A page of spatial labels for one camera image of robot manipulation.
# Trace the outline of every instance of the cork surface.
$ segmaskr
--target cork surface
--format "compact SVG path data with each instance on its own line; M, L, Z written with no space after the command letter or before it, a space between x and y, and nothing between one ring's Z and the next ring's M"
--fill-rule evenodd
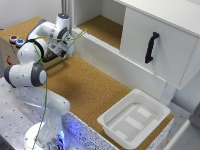
M73 56L49 69L47 75L48 89L68 99L72 113L120 150L123 149L104 133L97 118L131 92L131 89L78 56ZM145 150L172 119L173 116L169 115L137 150Z
M82 30L87 29L88 33L120 49L123 29L122 25L115 23L103 16L98 16L81 25L78 25L77 27Z
M12 27L1 30L0 36L8 43L10 43L10 36L12 35L17 35L19 39L23 39L24 41L26 41L26 37L29 34L29 32L35 27L37 22L40 21L41 19L42 18L40 17L35 17L30 20L19 23L17 25L14 25Z

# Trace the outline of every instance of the white robotic arm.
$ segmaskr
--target white robotic arm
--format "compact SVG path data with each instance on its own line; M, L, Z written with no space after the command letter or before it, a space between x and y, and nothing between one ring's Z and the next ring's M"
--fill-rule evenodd
M47 42L39 36L49 37ZM19 89L20 99L39 107L45 106L46 90L40 86L44 85L47 80L46 71L42 64L39 63L40 57L48 62L58 56L65 58L66 53L72 55L74 45L71 41L57 41L53 39L72 39L69 34L69 17L65 14L58 14L56 24L41 20L36 27L29 33L26 43L18 51L19 65L8 66L5 69L4 77L13 87ZM47 48L53 52L51 57L44 58ZM66 149L63 146L64 139L59 139L58 135L62 132L62 115L69 111L70 103L63 97L48 91L47 109L45 122L40 130L36 148L34 150L44 149ZM28 141L25 141L25 150L32 149L35 135Z

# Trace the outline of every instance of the cable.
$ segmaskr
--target cable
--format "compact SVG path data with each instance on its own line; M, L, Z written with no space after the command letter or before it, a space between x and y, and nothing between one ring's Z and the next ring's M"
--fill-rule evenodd
M40 38L47 38L47 39L52 39L52 40L57 40L57 41L71 41L71 40L73 40L73 42L70 44L70 46L69 46L68 49L66 50L66 52L67 52L67 51L70 49L70 47L74 44L74 42L75 42L78 38L80 38L81 36L83 36L86 32L87 32L87 29L83 30L76 38L67 39L67 40L54 39L54 38L49 38L49 37L44 37L44 36L39 36L39 37L35 38L35 40L40 39ZM35 50L36 50L36 52L37 52L37 54L38 54L38 56L39 56L39 58L40 58L40 61L41 61L42 65L44 66L44 63L43 63L42 58L41 58L41 56L40 56L40 53L39 53L39 51L38 51L36 45L34 44L34 42L33 42L33 46L34 46L34 48L35 48ZM39 133L40 133L40 128L41 128L41 126L42 126L42 122L44 121L44 117L45 117L45 115L46 115L46 109L47 109L47 79L46 79L46 94L45 94L45 108L44 108L44 113L43 113L43 116L42 116L42 120L41 120L41 122L40 122L40 126L39 126L39 129L38 129L38 132L37 132L37 135L36 135L36 138L35 138L35 141L34 141L32 150L34 149L35 144L36 144L36 142L37 142L38 135L39 135Z

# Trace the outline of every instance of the door handle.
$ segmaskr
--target door handle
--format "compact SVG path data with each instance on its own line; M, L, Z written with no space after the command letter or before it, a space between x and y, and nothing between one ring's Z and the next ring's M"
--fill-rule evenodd
M145 57L145 63L148 64L149 62L151 62L153 60L153 57L151 57L151 53L153 50L153 45L154 45L154 40L157 39L160 35L156 32L153 32L153 36L151 37L149 44L148 44L148 48L147 48L147 53L146 53L146 57Z

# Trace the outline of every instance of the white plastic bin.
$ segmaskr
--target white plastic bin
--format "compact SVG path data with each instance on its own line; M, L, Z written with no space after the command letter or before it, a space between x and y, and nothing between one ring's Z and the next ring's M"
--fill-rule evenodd
M122 147L136 149L169 113L166 106L140 90L133 90L97 120Z

